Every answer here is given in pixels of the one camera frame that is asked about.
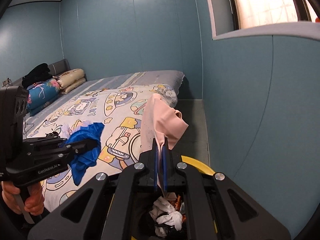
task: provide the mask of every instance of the electrical outlet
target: electrical outlet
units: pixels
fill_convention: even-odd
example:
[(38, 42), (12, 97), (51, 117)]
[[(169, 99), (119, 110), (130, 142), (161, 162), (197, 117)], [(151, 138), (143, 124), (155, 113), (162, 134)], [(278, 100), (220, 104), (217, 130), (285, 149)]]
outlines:
[(12, 86), (12, 81), (11, 81), (11, 79), (7, 78), (6, 80), (4, 80), (4, 81), (2, 82), (2, 87), (10, 87), (10, 86)]

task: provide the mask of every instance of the wire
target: wire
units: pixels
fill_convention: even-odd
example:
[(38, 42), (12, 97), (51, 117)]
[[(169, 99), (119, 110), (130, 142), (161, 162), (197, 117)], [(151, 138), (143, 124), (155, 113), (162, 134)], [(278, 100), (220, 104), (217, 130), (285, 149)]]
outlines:
[[(24, 117), (23, 120), (24, 120), (24, 131), (23, 131), (23, 134), (25, 134), (26, 138), (27, 138), (27, 133), (30, 131), (30, 129), (32, 129), (35, 126), (35, 124), (34, 123), (27, 123), (26, 117)], [(26, 126), (27, 125), (32, 125), (32, 126), (26, 131)]]

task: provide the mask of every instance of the beige pillow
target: beige pillow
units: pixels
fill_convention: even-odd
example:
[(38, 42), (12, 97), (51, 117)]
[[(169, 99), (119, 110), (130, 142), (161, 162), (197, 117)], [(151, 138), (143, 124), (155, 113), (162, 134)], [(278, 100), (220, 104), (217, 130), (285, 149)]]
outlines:
[(83, 77), (84, 71), (81, 68), (76, 68), (59, 75), (57, 82), (59, 83), (61, 89), (64, 89)]
[(78, 86), (82, 85), (85, 82), (85, 78), (80, 78), (79, 80), (77, 80), (76, 82), (74, 82), (73, 84), (71, 84), (70, 86), (66, 87), (63, 90), (60, 90), (60, 93), (62, 94), (67, 94), (70, 91), (72, 91), (73, 89), (77, 88)]

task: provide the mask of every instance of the gray floor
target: gray floor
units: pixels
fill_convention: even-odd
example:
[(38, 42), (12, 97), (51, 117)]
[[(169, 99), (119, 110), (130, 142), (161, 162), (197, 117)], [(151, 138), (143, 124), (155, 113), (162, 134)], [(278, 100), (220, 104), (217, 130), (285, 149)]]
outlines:
[(209, 165), (207, 130), (202, 100), (179, 100), (175, 109), (189, 125), (173, 151)]

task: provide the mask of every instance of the pink cloth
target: pink cloth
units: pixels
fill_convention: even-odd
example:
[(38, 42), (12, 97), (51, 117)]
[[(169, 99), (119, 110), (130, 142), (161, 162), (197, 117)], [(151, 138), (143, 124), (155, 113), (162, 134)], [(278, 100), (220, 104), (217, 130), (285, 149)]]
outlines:
[(165, 137), (168, 138), (168, 147), (172, 150), (187, 127), (181, 112), (168, 106), (161, 95), (153, 94), (143, 110), (140, 131), (142, 151), (151, 150), (155, 138), (161, 152)]

